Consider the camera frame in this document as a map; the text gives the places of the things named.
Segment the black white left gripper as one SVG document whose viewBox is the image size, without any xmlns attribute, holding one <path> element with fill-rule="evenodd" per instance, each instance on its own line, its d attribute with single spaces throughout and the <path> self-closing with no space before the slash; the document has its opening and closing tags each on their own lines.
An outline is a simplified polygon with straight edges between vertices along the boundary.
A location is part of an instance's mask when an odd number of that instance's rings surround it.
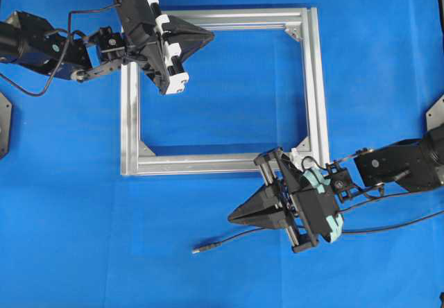
<svg viewBox="0 0 444 308">
<path fill-rule="evenodd" d="M 159 0 L 114 2 L 126 39 L 127 59 L 137 63 L 161 94 L 183 92 L 189 75 L 182 64 L 214 40 L 213 32 L 167 16 L 160 10 Z"/>
</svg>

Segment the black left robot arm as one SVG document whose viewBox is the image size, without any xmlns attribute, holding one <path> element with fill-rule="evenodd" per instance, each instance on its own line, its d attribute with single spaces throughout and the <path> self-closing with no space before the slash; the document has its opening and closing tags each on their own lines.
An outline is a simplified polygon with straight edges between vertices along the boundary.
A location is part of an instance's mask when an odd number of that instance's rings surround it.
<svg viewBox="0 0 444 308">
<path fill-rule="evenodd" d="M 162 12 L 159 0 L 114 0 L 121 32 L 101 27 L 86 35 L 54 28 L 44 18 L 15 11 L 1 23 L 1 63 L 35 73 L 84 83 L 136 64 L 160 94 L 178 94 L 189 82 L 183 67 L 214 34 Z"/>
</svg>

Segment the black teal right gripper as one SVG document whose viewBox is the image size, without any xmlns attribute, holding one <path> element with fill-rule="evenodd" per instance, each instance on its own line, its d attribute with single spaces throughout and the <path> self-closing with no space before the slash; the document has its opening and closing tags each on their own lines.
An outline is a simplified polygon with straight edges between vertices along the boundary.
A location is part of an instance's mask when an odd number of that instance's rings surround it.
<svg viewBox="0 0 444 308">
<path fill-rule="evenodd" d="M 228 216 L 229 222 L 283 229 L 294 253 L 316 247 L 319 237 L 333 243 L 342 235 L 344 219 L 330 181 L 319 170 L 301 171 L 281 148 L 259 154 L 254 163 L 264 185 Z"/>
</svg>

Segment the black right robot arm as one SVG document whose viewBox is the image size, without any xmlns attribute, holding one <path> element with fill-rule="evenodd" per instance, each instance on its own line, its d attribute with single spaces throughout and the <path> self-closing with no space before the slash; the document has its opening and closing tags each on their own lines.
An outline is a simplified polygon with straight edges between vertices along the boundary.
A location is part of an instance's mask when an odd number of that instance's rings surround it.
<svg viewBox="0 0 444 308">
<path fill-rule="evenodd" d="M 409 193 L 443 186 L 443 127 L 429 130 L 420 139 L 405 139 L 377 150 L 362 149 L 352 155 L 363 181 L 358 187 L 338 161 L 325 166 L 296 166 L 281 148 L 259 154 L 264 184 L 229 216 L 231 223 L 259 229 L 283 229 L 295 253 L 313 248 L 322 237 L 329 243 L 343 232 L 340 202 L 383 192 L 395 182 Z"/>
</svg>

